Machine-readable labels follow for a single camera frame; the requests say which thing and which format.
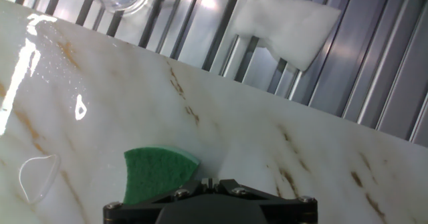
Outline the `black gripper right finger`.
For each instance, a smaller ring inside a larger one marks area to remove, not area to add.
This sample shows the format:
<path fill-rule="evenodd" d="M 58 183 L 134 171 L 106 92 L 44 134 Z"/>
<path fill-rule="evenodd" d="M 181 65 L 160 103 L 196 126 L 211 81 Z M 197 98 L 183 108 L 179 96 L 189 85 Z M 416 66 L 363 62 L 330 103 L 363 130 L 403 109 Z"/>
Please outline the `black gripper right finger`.
<path fill-rule="evenodd" d="M 240 185 L 235 179 L 225 179 L 213 183 L 211 193 L 250 201 L 267 199 L 261 192 L 247 186 Z"/>

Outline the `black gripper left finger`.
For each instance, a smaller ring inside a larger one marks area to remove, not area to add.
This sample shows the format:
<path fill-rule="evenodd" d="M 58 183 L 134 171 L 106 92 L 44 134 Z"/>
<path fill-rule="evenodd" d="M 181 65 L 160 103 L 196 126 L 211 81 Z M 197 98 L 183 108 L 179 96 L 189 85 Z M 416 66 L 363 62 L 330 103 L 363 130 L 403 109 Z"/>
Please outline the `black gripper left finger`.
<path fill-rule="evenodd" d="M 176 189 L 149 199 L 148 202 L 150 204 L 173 203 L 190 197 L 195 197 L 197 195 L 202 195 L 205 193 L 206 189 L 207 185 L 203 184 L 202 181 L 188 181 Z"/>

